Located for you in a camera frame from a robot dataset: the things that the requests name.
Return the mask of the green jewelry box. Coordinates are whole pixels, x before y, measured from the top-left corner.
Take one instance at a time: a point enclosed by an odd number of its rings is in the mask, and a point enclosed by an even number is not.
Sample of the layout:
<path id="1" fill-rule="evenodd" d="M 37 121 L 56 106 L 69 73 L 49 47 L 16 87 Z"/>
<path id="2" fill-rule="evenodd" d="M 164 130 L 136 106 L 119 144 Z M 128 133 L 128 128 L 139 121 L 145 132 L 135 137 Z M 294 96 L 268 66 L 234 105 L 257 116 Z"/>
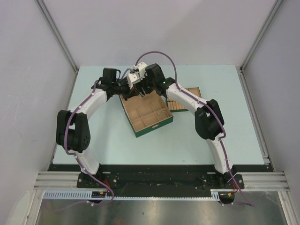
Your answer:
<path id="1" fill-rule="evenodd" d="M 137 138 L 173 122 L 173 114 L 155 91 L 127 100 L 120 95 L 120 102 Z"/>

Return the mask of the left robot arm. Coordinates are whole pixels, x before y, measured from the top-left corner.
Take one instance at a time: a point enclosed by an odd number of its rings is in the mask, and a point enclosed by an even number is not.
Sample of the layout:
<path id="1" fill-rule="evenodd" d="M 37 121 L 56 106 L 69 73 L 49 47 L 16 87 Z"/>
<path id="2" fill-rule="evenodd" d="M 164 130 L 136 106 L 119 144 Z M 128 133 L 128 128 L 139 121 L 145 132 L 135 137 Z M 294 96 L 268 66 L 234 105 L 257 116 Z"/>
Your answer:
<path id="1" fill-rule="evenodd" d="M 113 95 L 131 94 L 138 75 L 132 69 L 126 71 L 130 71 L 127 76 L 117 78 L 118 69 L 104 68 L 89 95 L 72 110 L 60 110 L 57 115 L 56 143 L 76 159 L 81 171 L 88 174 L 87 182 L 95 188 L 103 184 L 104 178 L 98 173 L 100 163 L 89 153 L 89 119 Z"/>

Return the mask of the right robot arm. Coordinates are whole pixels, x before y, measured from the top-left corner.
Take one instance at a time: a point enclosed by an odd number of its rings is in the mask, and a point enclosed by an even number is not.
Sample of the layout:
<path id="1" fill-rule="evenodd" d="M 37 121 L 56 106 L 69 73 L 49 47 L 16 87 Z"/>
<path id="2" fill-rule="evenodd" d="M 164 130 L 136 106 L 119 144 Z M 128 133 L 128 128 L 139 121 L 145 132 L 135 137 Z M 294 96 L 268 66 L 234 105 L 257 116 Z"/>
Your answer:
<path id="1" fill-rule="evenodd" d="M 214 99 L 207 101 L 197 97 L 183 88 L 173 78 L 165 78 L 158 64 L 147 65 L 136 63 L 134 70 L 138 73 L 144 91 L 155 90 L 157 94 L 176 101 L 188 109 L 195 117 L 195 130 L 210 148 L 216 170 L 216 182 L 221 188 L 233 183 L 233 164 L 225 148 L 223 139 L 226 137 L 224 119 Z"/>

